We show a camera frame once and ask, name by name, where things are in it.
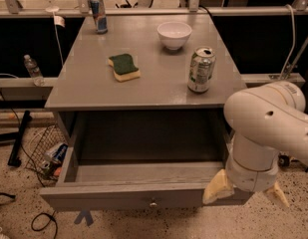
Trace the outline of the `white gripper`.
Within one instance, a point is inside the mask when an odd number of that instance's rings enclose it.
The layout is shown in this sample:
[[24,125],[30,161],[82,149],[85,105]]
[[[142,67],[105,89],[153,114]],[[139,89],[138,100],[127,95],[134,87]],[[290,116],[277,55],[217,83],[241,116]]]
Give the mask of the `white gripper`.
[[249,170],[242,167],[230,156],[225,169],[219,170],[203,191],[202,203],[213,203],[234,194],[233,184],[247,192],[263,191],[263,194],[280,208],[289,208],[290,204],[276,181],[278,165],[265,171]]

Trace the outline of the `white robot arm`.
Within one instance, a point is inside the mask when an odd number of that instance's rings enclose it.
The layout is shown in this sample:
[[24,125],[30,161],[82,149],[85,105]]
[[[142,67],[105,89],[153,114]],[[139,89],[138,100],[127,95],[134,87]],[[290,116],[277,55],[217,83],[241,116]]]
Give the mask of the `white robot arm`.
[[276,177],[278,155],[286,152],[308,166],[308,115],[305,98],[294,84],[279,81],[230,96],[224,117],[234,130],[225,167],[202,196],[207,205],[235,193],[263,192],[280,207],[289,205]]

